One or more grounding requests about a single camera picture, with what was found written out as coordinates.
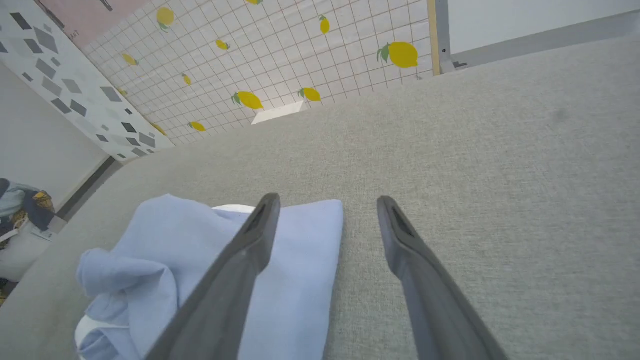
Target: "baseboard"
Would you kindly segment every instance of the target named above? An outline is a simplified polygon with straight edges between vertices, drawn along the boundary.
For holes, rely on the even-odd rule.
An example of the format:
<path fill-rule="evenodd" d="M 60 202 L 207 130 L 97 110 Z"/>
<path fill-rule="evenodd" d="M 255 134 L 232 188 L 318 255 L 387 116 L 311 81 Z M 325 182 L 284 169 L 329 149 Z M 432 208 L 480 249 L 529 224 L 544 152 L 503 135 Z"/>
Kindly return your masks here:
<path fill-rule="evenodd" d="M 100 179 L 107 169 L 116 162 L 116 159 L 108 156 L 102 163 L 96 166 L 87 176 L 79 182 L 76 189 L 65 199 L 62 207 L 57 211 L 57 216 L 64 221 L 69 221 L 69 211 L 87 194 L 87 191 Z"/>

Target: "tiled wall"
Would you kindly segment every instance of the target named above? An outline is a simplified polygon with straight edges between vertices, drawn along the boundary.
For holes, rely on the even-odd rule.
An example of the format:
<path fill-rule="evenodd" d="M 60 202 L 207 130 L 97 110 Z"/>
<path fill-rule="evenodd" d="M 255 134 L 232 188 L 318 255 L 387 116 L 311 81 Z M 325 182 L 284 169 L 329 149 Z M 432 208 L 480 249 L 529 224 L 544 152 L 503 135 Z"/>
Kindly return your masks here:
<path fill-rule="evenodd" d="M 153 0 L 81 50 L 175 144 L 432 76 L 426 0 Z"/>

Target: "pink wall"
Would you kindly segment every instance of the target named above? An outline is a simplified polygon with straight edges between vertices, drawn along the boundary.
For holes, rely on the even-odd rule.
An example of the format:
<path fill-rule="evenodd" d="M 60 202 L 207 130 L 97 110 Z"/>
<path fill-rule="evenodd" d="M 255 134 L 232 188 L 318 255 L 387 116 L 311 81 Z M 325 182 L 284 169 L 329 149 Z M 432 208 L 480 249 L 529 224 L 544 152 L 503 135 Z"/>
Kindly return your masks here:
<path fill-rule="evenodd" d="M 80 48 L 116 26 L 150 0 L 36 0 L 62 22 L 63 31 Z"/>

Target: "light blue cloth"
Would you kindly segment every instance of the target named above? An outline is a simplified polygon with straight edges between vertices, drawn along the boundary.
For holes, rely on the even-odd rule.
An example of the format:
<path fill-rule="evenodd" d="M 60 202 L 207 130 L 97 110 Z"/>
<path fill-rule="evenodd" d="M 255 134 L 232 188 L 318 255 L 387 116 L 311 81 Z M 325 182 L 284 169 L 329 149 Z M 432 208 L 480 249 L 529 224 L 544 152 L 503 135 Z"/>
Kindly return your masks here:
<path fill-rule="evenodd" d="M 85 252 L 77 280 L 96 297 L 87 360 L 141 359 L 248 214 L 165 195 L 144 202 L 111 251 Z M 257 278 L 239 359 L 322 359 L 342 236 L 342 203 L 280 211 L 269 266 Z"/>

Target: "green leaf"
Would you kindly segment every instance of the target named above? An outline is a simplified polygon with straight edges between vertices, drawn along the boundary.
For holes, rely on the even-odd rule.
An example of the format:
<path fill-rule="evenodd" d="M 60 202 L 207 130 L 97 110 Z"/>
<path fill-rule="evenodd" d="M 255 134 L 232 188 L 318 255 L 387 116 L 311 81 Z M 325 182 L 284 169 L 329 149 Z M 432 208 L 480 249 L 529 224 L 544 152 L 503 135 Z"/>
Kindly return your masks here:
<path fill-rule="evenodd" d="M 385 60 L 386 63 L 389 62 L 389 44 L 387 44 L 387 46 L 382 48 L 382 53 L 380 54 L 380 56 L 382 56 L 382 58 Z"/>

